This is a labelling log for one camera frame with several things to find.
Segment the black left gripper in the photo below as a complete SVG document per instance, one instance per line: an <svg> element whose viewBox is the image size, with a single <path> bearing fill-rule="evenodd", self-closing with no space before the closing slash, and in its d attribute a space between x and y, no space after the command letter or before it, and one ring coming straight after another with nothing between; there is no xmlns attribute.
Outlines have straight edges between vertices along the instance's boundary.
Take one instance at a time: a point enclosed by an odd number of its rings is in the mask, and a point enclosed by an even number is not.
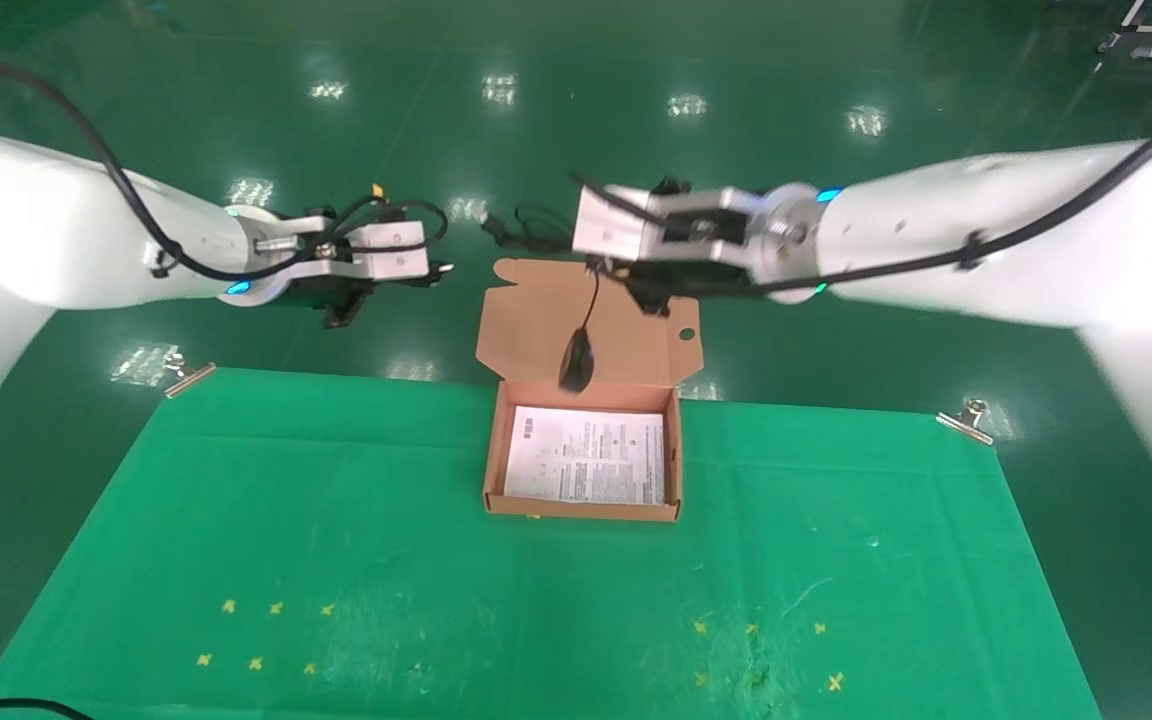
<svg viewBox="0 0 1152 720"><path fill-rule="evenodd" d="M444 276L453 270L452 263L430 266L429 274L416 278L414 286L420 288L439 286L444 282ZM297 278L285 288L285 304L321 310L325 329L342 329L353 324L372 291L376 291L376 282L365 278L347 275Z"/></svg>

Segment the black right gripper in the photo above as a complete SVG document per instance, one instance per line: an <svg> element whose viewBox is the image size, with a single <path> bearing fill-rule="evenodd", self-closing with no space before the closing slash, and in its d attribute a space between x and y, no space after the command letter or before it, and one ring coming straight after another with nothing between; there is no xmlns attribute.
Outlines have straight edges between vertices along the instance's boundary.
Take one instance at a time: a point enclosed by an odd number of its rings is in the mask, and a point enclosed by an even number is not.
<svg viewBox="0 0 1152 720"><path fill-rule="evenodd" d="M641 213L643 241L635 264L585 255L596 288L617 285L641 314L669 318L672 300L761 300L756 282L758 247L749 241L746 213Z"/></svg>

